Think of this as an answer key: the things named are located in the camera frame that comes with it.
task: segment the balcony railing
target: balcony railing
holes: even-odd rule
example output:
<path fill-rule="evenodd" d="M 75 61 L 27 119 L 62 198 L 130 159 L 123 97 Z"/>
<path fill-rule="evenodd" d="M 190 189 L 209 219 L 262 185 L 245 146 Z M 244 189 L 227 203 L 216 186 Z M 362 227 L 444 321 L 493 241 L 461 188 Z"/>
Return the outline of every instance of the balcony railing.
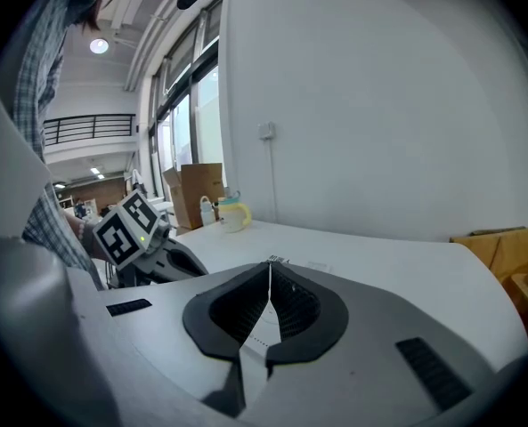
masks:
<path fill-rule="evenodd" d="M 132 136 L 135 114 L 97 114 L 44 122 L 45 146 L 85 139 Z"/>

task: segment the plaid shirt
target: plaid shirt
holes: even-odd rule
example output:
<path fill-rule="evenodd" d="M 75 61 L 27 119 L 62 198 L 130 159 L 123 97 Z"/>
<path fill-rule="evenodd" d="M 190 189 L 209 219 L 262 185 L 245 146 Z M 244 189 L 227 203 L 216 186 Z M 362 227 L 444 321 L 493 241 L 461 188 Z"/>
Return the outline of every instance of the plaid shirt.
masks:
<path fill-rule="evenodd" d="M 56 94 L 66 31 L 94 3 L 95 0 L 38 0 L 23 21 L 22 28 L 30 35 L 16 84 L 13 120 L 42 161 L 45 112 Z M 68 267 L 89 272 L 98 289 L 102 289 L 97 269 L 68 225 L 51 183 L 34 206 L 23 238 L 51 250 Z"/>

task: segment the white table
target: white table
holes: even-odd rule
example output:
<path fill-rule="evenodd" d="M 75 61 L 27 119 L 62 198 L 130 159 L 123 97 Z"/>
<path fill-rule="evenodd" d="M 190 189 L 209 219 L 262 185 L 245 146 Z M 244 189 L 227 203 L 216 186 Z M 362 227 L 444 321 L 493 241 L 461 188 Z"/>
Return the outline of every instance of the white table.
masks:
<path fill-rule="evenodd" d="M 224 234 L 216 223 L 177 239 L 212 273 L 276 255 L 398 294 L 463 337 L 495 371 L 528 355 L 526 332 L 513 303 L 464 246 L 363 238 L 264 222 L 253 222 L 235 234 Z"/>

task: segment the window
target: window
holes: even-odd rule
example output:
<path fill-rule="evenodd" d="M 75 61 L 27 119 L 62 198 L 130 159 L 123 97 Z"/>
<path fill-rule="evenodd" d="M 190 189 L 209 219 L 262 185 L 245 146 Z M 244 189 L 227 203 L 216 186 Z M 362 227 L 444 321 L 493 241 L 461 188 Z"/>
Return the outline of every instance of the window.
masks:
<path fill-rule="evenodd" d="M 150 100 L 156 131 L 150 153 L 156 156 L 156 161 L 151 160 L 154 177 L 156 169 L 163 173 L 192 163 L 223 163 L 218 104 L 221 15 L 222 0 L 202 10 L 153 78 Z"/>

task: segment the black rubber pad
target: black rubber pad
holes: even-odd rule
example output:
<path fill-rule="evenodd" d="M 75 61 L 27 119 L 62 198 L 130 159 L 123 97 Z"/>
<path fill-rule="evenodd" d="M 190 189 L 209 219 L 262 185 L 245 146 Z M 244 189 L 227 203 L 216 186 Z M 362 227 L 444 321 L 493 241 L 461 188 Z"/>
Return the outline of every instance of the black rubber pad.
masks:
<path fill-rule="evenodd" d="M 116 317 L 119 315 L 125 315 L 126 313 L 131 313 L 132 311 L 146 309 L 151 305 L 152 304 L 146 299 L 137 299 L 136 301 L 108 305 L 107 310 L 110 311 L 110 315 L 112 317 Z"/>
<path fill-rule="evenodd" d="M 442 411 L 471 394 L 471 390 L 421 338 L 398 342 L 396 347 Z"/>

